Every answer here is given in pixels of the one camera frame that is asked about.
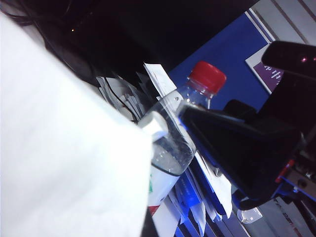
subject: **plastic water bottle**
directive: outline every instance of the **plastic water bottle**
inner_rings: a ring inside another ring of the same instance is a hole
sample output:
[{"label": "plastic water bottle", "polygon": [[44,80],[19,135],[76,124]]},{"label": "plastic water bottle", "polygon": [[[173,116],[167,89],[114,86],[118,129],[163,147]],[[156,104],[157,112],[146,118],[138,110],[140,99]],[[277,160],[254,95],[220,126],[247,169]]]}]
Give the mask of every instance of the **plastic water bottle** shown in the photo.
[{"label": "plastic water bottle", "polygon": [[225,81],[224,73],[209,63],[200,61],[182,87],[160,99],[146,113],[159,113],[168,126],[167,134],[153,143],[154,157],[148,202],[152,215],[189,166],[196,152],[192,139],[178,119],[182,106],[190,103],[210,109],[212,97]]}]

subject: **paper slip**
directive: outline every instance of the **paper slip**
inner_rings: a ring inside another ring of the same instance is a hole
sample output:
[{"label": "paper slip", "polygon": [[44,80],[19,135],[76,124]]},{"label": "paper slip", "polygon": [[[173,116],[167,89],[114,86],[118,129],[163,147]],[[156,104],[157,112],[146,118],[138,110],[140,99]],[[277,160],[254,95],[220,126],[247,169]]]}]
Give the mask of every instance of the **paper slip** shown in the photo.
[{"label": "paper slip", "polygon": [[161,64],[147,64],[144,67],[161,97],[177,89]]},{"label": "paper slip", "polygon": [[220,177],[216,177],[214,172],[208,167],[206,161],[203,157],[200,156],[198,152],[196,152],[196,159],[205,174],[207,181],[210,186],[214,190],[217,198],[222,204],[227,217],[229,218],[232,213],[232,185],[229,180],[222,174]]}]

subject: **red tag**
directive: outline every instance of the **red tag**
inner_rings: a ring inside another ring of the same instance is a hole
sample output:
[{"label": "red tag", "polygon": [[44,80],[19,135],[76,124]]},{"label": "red tag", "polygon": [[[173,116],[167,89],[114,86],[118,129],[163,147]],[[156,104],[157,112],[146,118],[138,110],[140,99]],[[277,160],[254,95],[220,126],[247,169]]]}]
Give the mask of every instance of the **red tag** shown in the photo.
[{"label": "red tag", "polygon": [[160,207],[160,206],[149,206],[149,211],[150,211],[152,216],[157,211],[158,207]]}]

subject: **clear plastic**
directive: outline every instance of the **clear plastic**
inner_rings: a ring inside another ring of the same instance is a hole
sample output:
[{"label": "clear plastic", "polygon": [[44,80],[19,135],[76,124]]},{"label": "clear plastic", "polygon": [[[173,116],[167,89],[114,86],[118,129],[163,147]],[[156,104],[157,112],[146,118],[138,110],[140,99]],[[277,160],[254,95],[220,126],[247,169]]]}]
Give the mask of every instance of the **clear plastic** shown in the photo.
[{"label": "clear plastic", "polygon": [[210,108],[213,94],[207,92],[203,85],[194,80],[169,93],[151,109],[160,113],[168,125],[168,134],[154,142],[152,165],[174,176],[181,175],[190,164],[196,147],[178,119],[183,104]]}]

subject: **purple sign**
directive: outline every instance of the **purple sign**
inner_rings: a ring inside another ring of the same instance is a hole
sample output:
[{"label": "purple sign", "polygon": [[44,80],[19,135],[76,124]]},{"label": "purple sign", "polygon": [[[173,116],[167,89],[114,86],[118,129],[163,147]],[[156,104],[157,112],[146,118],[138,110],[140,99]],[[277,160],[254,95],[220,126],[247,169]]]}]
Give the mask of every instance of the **purple sign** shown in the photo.
[{"label": "purple sign", "polygon": [[257,72],[263,83],[271,92],[279,84],[283,75],[282,70],[265,66],[261,62],[254,66],[253,69]]}]

